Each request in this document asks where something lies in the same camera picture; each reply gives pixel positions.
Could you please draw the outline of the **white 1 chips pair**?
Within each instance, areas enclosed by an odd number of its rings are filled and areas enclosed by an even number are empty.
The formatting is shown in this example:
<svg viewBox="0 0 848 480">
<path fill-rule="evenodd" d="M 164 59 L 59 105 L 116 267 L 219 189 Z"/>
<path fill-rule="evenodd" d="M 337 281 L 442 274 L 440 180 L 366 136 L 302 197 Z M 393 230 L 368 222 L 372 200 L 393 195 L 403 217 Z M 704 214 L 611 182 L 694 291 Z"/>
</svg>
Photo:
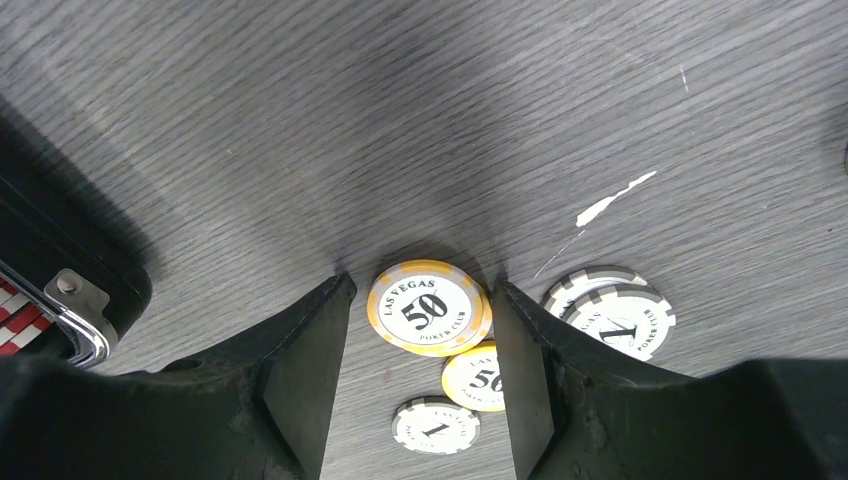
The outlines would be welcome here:
<svg viewBox="0 0 848 480">
<path fill-rule="evenodd" d="M 670 302 L 635 271 L 591 266 L 558 280 L 542 306 L 606 346 L 648 361 L 676 326 Z"/>
</svg>

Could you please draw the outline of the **white 1 chip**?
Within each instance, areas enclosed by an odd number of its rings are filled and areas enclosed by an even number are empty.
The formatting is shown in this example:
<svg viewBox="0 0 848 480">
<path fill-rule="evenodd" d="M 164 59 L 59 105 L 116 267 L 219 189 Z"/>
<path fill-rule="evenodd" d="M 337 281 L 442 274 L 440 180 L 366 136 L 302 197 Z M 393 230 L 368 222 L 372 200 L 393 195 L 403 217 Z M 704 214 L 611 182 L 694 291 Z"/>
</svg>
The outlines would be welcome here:
<svg viewBox="0 0 848 480">
<path fill-rule="evenodd" d="M 400 405 L 393 416 L 394 440 L 415 453 L 453 455 L 479 438 L 479 416 L 446 397 L 423 396 Z"/>
</svg>

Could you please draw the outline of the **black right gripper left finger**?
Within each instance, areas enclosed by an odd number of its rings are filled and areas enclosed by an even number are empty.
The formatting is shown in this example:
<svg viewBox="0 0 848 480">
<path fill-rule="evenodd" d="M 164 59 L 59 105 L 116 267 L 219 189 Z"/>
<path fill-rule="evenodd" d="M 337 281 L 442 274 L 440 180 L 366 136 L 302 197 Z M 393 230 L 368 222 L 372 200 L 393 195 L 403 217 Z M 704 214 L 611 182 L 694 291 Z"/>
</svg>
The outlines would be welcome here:
<svg viewBox="0 0 848 480">
<path fill-rule="evenodd" d="M 317 479 L 356 287 L 346 274 L 158 372 L 1 361 L 5 479 Z"/>
</svg>

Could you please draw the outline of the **yellow chip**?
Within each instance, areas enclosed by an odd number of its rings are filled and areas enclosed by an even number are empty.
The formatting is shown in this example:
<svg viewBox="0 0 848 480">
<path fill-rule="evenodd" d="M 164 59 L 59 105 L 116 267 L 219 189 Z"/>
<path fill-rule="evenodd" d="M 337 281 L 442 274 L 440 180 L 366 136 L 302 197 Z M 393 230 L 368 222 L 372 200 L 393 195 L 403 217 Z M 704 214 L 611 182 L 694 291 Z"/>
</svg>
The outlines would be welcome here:
<svg viewBox="0 0 848 480">
<path fill-rule="evenodd" d="M 463 353 L 493 325 L 484 288 L 460 268 L 432 259 L 401 262 L 378 275 L 366 310 L 383 340 L 427 357 Z"/>
</svg>

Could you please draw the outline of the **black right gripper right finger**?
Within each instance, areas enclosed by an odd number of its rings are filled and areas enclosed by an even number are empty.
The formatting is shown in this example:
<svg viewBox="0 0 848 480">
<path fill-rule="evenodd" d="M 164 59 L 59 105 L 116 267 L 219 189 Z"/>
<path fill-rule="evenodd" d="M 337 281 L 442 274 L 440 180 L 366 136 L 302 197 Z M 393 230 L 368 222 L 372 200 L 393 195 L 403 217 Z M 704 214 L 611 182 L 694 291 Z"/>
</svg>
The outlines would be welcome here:
<svg viewBox="0 0 848 480">
<path fill-rule="evenodd" d="M 519 288 L 491 300 L 520 479 L 843 479 L 847 364 L 755 359 L 704 378 L 608 348 Z"/>
</svg>

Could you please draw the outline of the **red 100 chip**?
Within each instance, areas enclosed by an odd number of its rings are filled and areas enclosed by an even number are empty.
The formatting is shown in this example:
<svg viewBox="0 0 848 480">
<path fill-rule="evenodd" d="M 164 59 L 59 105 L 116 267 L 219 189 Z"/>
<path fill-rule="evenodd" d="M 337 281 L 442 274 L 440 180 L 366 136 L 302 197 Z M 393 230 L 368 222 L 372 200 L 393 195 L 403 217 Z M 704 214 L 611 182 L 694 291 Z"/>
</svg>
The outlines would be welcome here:
<svg viewBox="0 0 848 480">
<path fill-rule="evenodd" d="M 453 356 L 445 363 L 441 385 L 455 403 L 477 412 L 505 410 L 503 384 L 494 340 Z"/>
</svg>

